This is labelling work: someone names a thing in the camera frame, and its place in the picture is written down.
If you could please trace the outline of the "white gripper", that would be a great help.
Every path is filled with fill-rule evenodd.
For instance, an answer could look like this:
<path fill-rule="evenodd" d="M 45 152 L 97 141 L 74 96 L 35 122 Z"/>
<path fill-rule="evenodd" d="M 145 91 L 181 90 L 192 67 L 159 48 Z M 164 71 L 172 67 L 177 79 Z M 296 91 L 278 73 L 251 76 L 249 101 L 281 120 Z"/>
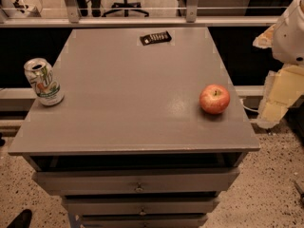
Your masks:
<path fill-rule="evenodd" d="M 256 123 L 269 129 L 279 124 L 304 94 L 304 66 L 296 66 L 304 64 L 303 0 L 293 0 L 275 26 L 271 25 L 255 38 L 253 46 L 272 48 L 273 57 L 285 64 L 278 72 L 268 73 L 258 107 Z"/>

